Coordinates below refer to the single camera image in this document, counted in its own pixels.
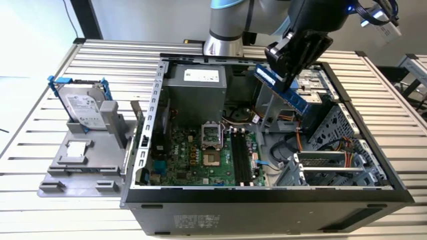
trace blue latch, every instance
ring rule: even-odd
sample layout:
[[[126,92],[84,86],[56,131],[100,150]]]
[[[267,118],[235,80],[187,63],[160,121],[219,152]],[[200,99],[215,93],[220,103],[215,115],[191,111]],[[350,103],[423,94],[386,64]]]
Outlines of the blue latch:
[[[56,84],[70,84],[74,81],[71,77],[59,77],[55,81]]]
[[[108,81],[106,80],[104,77],[100,80],[100,84],[104,87],[104,93],[106,93],[107,100],[112,101],[114,100],[112,92],[110,91],[110,84],[108,84]]]

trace robotic arm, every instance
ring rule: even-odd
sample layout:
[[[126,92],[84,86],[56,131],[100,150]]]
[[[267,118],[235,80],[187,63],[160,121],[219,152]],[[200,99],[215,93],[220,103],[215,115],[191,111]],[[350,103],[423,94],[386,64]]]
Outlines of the robotic arm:
[[[331,46],[329,33],[339,30],[350,14],[358,13],[374,25],[397,21],[395,0],[374,0],[390,15],[389,21],[378,20],[358,0],[293,0],[289,8],[289,27],[281,42],[265,50],[273,71],[282,77],[275,87],[287,91],[302,70],[307,68]]]

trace cable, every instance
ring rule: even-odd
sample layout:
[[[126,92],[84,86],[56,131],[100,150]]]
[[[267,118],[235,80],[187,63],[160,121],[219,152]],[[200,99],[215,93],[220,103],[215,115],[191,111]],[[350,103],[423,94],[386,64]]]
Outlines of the cable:
[[[286,134],[285,137],[283,137],[283,140],[282,140],[282,141],[278,141],[278,142],[271,146],[271,148],[270,148],[270,151],[269,151],[270,156],[271,156],[273,160],[275,160],[278,163],[282,163],[282,162],[287,162],[287,161],[289,161],[287,159],[279,159],[279,158],[277,158],[277,156],[275,156],[275,149],[279,148],[281,145],[285,145],[286,148],[287,148],[293,153],[297,153],[297,152],[299,151],[294,146],[290,145],[290,143],[287,143],[287,141],[289,141],[290,139],[293,139],[295,136],[297,136],[297,132],[291,132],[291,133]]]
[[[75,24],[74,24],[72,18],[70,17],[70,13],[68,13],[68,8],[67,8],[66,0],[62,0],[62,2],[64,3],[64,7],[66,7],[66,12],[67,12],[68,20],[70,20],[70,23],[71,23],[71,26],[72,26],[72,29],[74,29],[74,32],[75,32],[75,37],[76,37],[76,38],[79,38],[78,30],[76,30],[76,27],[75,27]]]
[[[277,169],[277,168],[274,168],[273,166],[270,166],[270,164],[262,164],[263,166],[266,166],[266,167],[270,167],[273,170],[275,170],[275,171],[281,171],[281,169]]]
[[[234,122],[234,121],[228,120],[226,116],[222,116],[222,119],[223,119],[227,123],[230,123],[231,125],[246,125],[246,124],[251,124],[251,123],[253,123],[251,121],[245,121],[245,122],[238,122],[238,121],[237,121],[237,122]]]
[[[322,145],[322,147],[319,147],[317,151],[323,151],[330,145],[333,145],[338,141],[350,142],[350,140],[346,140],[346,139],[342,139],[342,138],[335,139],[335,140],[330,141],[329,143],[326,143],[325,145]]]

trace white wall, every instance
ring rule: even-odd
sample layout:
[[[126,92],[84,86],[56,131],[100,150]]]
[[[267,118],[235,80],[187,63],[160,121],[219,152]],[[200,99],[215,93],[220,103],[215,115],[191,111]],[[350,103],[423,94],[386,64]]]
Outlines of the white wall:
[[[78,34],[83,36],[70,0]],[[76,38],[62,0],[0,0],[0,76],[46,77]]]
[[[379,36],[370,35],[361,27],[359,15],[351,15],[343,28],[330,35],[334,38],[331,48],[365,51],[377,65],[397,65],[405,54],[427,55],[427,0],[398,0],[398,3],[402,32],[398,40],[378,47],[374,38]]]
[[[92,0],[104,39],[182,43],[210,35],[211,0]],[[266,46],[278,37],[263,35]]]
[[[102,33],[110,40],[183,42],[206,40],[210,31],[211,0],[92,0]],[[365,51],[377,64],[395,65],[406,53],[427,54],[427,0],[398,0],[403,37],[378,48],[370,31],[353,15],[334,38],[334,50]],[[257,44],[275,37],[259,35]]]

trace blue drive bracket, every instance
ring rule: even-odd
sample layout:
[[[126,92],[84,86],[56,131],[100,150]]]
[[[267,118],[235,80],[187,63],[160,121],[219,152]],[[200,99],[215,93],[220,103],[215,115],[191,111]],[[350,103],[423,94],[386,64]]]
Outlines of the blue drive bracket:
[[[100,80],[100,84],[102,86],[104,87],[104,93],[106,93],[106,98],[108,101],[112,101],[114,100],[114,97],[112,97],[112,92],[110,91],[110,84],[108,84],[108,81],[106,80],[106,78],[103,77],[102,80]]]
[[[282,92],[275,87],[277,81],[281,81],[277,75],[269,71],[261,64],[257,64],[255,77],[262,81],[263,84],[273,90],[273,93],[283,99],[283,101],[294,108],[299,115],[305,116],[309,112],[310,104],[302,98],[302,96],[290,88],[286,92]]]
[[[58,97],[63,108],[66,109],[66,112],[67,112],[68,117],[70,117],[70,121],[74,123],[75,121],[74,121],[72,115],[70,114],[70,112],[68,112],[68,110],[67,110],[67,107],[66,107],[66,104],[64,104],[63,99],[62,99],[62,97],[60,97],[59,91],[58,91],[58,89],[56,89],[56,87],[55,87],[56,81],[59,80],[59,81],[62,82],[62,81],[63,81],[63,77],[59,77],[58,80],[55,81],[55,76],[51,75],[51,76],[47,77],[47,80],[48,80],[48,84],[47,84],[47,85],[48,85],[48,87],[51,88],[55,97]]]
[[[48,87],[51,88],[51,90],[52,90],[52,92],[54,92],[54,94],[55,94],[55,97],[58,97],[58,99],[59,99],[59,101],[60,101],[60,104],[62,104],[62,106],[63,106],[64,109],[66,109],[66,112],[67,112],[68,117],[70,117],[70,121],[74,123],[75,121],[74,121],[72,115],[71,115],[71,113],[70,113],[68,110],[67,110],[66,104],[64,104],[63,99],[62,99],[62,96],[60,96],[60,94],[59,94],[59,90],[56,89],[56,86],[55,86],[55,84],[64,84],[64,85],[66,85],[66,84],[72,84],[72,83],[74,83],[74,79],[72,79],[71,77],[58,77],[56,80],[55,80],[55,76],[51,75],[51,76],[48,76],[47,80],[48,80],[48,84],[47,84],[47,85],[48,85]],[[114,100],[114,97],[112,97],[112,92],[111,92],[111,90],[110,90],[108,81],[107,81],[106,78],[103,77],[99,82],[100,82],[100,84],[102,84],[102,86],[103,86],[103,88],[104,88],[106,99],[107,99],[108,101],[112,101],[112,100]],[[88,129],[87,127],[86,127],[83,130],[84,130],[86,133],[90,131],[90,129]]]

